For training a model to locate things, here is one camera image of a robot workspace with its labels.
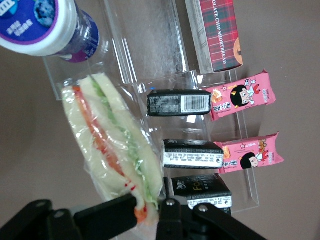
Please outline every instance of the nutrition label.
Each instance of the nutrition label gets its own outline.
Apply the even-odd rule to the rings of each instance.
[[[232,197],[231,196],[222,196],[222,197],[212,197],[212,198],[202,198],[188,200],[188,206],[190,209],[194,209],[198,204],[212,204],[218,209],[231,208],[232,207]]]
[[[223,154],[216,153],[165,152],[163,154],[163,164],[164,166],[219,168],[222,165],[223,157]]]

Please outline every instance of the acrylic shelf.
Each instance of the acrylic shelf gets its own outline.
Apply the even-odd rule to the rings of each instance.
[[[94,74],[96,64],[124,97],[128,107],[160,150],[166,138],[231,141],[248,137],[242,112],[216,122],[210,115],[186,117],[147,116],[147,95],[154,89],[199,89],[236,81],[236,70],[200,75],[186,24],[184,1],[96,0],[76,1],[96,22],[100,43],[86,62],[68,63],[43,58],[56,97],[65,82],[79,73]],[[213,170],[170,169],[169,177],[212,173]],[[254,170],[221,175],[232,192],[232,213],[259,206]]]

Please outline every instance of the cartoon girl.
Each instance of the cartoon girl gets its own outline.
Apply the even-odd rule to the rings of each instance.
[[[259,84],[253,87],[253,84],[256,83],[256,80],[246,79],[244,85],[236,86],[231,94],[231,102],[235,106],[235,108],[243,107],[251,103],[251,105],[255,104],[254,94],[259,94],[261,90],[258,89]]]
[[[242,169],[256,168],[258,167],[259,160],[253,152],[248,152],[240,160]]]
[[[259,153],[255,156],[259,161],[265,162],[268,159],[269,151],[266,150],[266,139],[259,140]]]

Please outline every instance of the product label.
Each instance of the product label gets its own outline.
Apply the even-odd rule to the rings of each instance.
[[[47,37],[57,22],[57,0],[0,0],[0,37],[31,45]]]
[[[181,113],[198,113],[209,111],[209,95],[181,96]]]
[[[212,204],[218,209],[231,208],[232,207],[232,197],[231,196],[222,196],[222,197],[211,197],[211,198],[202,198],[188,200],[188,206],[190,209],[194,209],[198,204]]]
[[[163,165],[219,168],[222,166],[223,154],[165,152]]]
[[[152,96],[149,99],[151,113],[176,113],[180,112],[180,96]]]

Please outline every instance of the plastic wrap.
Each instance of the plastic wrap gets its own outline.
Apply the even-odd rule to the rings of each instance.
[[[73,83],[63,106],[98,192],[105,201],[131,193],[138,222],[154,223],[163,174],[148,134],[104,73]]]

